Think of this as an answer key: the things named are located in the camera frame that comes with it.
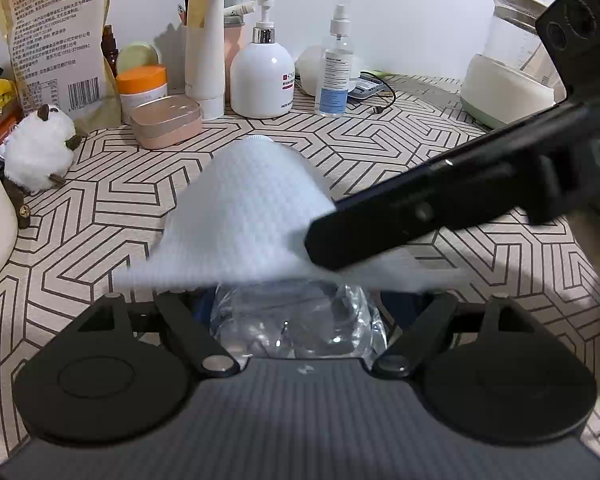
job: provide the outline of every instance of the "blender jar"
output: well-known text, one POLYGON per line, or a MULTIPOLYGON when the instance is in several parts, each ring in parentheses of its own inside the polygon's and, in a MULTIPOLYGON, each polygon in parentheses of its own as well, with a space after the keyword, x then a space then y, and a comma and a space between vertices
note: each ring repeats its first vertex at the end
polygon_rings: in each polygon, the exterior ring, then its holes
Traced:
POLYGON ((536 18, 546 6, 535 0, 493 0, 495 7, 482 54, 515 70, 523 70, 541 41, 536 18))

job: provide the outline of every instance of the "small white tube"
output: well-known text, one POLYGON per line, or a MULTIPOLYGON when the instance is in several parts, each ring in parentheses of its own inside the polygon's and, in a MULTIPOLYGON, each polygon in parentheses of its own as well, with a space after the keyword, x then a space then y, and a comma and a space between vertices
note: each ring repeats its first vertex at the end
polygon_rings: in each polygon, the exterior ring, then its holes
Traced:
POLYGON ((224 114, 223 0, 189 0, 185 94, 198 102, 203 121, 224 114))
POLYGON ((224 8, 224 16, 227 18, 229 16, 244 16, 245 14, 250 14, 251 12, 255 12, 256 7, 253 2, 244 2, 243 4, 232 5, 231 7, 224 8))

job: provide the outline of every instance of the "yellow sticker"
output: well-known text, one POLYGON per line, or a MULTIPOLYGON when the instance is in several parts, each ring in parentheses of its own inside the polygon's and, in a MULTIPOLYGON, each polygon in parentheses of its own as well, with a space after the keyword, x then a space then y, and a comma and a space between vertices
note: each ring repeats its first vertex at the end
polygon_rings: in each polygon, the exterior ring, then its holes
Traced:
POLYGON ((206 7, 209 0, 189 0, 187 27, 205 28, 206 7))

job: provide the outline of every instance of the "white plush toy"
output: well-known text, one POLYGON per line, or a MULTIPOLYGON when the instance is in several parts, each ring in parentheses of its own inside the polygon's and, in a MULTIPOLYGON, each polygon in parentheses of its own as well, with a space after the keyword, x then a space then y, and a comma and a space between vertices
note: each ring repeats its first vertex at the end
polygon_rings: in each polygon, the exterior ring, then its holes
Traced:
POLYGON ((42 105, 10 135, 4 149, 4 176, 30 192, 61 186, 80 139, 68 115, 42 105))

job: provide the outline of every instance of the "clear plastic bag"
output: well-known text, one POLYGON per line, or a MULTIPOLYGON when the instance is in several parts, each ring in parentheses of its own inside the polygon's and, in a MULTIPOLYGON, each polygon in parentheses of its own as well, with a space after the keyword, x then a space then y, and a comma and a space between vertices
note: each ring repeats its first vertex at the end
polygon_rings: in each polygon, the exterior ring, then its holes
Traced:
POLYGON ((378 308, 354 285, 293 280, 218 286, 211 333, 244 367, 249 357, 362 358, 386 349, 378 308))

